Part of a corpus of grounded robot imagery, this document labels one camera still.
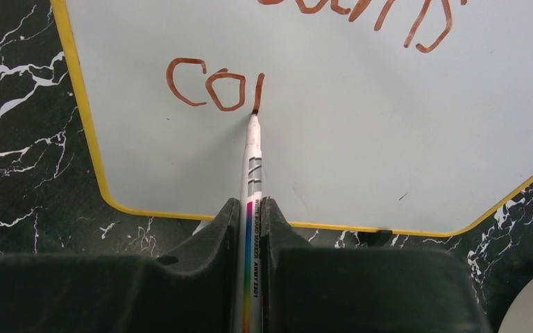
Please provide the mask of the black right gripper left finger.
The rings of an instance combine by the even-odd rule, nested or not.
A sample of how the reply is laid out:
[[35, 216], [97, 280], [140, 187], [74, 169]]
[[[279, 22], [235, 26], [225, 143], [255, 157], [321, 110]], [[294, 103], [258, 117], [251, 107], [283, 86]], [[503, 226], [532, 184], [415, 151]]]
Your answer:
[[239, 213], [158, 258], [0, 255], [0, 332], [229, 332]]

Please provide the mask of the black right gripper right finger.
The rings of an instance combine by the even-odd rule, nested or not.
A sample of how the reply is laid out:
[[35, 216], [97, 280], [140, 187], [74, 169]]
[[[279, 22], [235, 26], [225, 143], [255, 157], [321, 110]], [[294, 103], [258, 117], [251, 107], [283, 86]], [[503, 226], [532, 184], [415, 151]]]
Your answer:
[[488, 332], [464, 267], [442, 250], [310, 244], [262, 204], [266, 332]]

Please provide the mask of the white marker pen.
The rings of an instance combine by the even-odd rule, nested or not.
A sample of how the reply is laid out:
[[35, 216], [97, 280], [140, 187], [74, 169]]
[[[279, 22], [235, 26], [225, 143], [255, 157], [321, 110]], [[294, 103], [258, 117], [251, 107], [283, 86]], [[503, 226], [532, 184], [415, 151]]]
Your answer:
[[260, 211], [262, 149], [258, 109], [250, 115], [243, 154], [232, 332], [262, 331]]

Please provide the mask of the yellow framed whiteboard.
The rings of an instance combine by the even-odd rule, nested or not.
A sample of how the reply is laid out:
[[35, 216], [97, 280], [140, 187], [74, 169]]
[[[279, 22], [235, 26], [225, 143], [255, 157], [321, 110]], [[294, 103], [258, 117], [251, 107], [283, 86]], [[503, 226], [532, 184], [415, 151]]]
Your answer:
[[53, 1], [101, 195], [209, 219], [451, 236], [533, 182], [533, 1]]

